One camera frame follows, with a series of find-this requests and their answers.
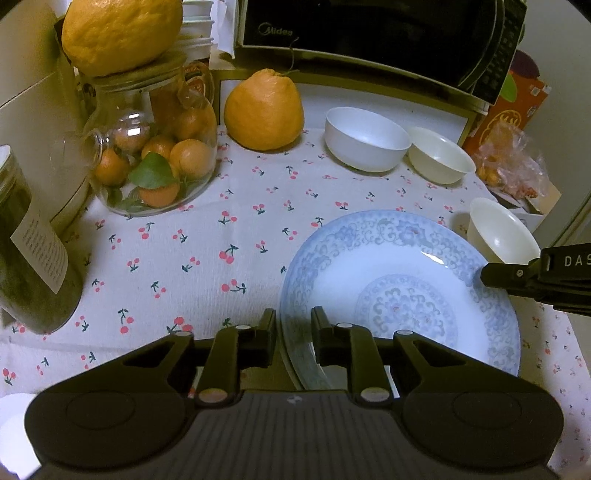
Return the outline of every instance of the blue and white plate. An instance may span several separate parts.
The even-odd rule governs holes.
[[[506,292],[480,281],[484,265],[463,238],[410,213],[370,210],[324,225],[291,262],[279,307],[280,335],[303,387],[346,388],[343,369],[314,359],[315,306],[331,323],[383,338],[413,330],[517,375],[517,317]]]

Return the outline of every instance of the midea logo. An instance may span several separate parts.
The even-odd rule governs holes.
[[[286,37],[291,37],[294,34],[293,30],[283,30],[282,28],[275,28],[269,22],[263,22],[262,24],[260,24],[258,31],[263,37],[266,37],[267,35],[285,35]]]

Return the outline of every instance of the table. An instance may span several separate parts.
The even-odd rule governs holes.
[[[492,196],[474,175],[431,184],[407,163],[384,175],[353,171],[327,152],[322,130],[304,130],[292,149],[247,151],[219,131],[218,168],[192,202],[128,219],[92,199],[63,236],[85,287],[73,317],[51,335],[13,324],[0,333],[0,395],[39,392],[154,341],[191,330],[210,338],[255,325],[276,307],[286,270],[317,228],[351,212],[417,213],[465,236],[469,205]],[[559,401],[565,428],[550,465],[563,473],[591,454],[591,380],[568,317],[512,299],[522,335],[520,375]],[[292,388],[279,357],[243,383]]]

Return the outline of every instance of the black microwave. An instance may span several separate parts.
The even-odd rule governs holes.
[[[243,0],[238,44],[292,46],[495,103],[526,9],[521,0]]]

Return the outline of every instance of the transparent plastic bag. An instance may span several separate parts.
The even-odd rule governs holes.
[[[476,174],[491,189],[518,200],[548,194],[550,180],[542,153],[532,138],[514,125],[497,122],[472,159]]]

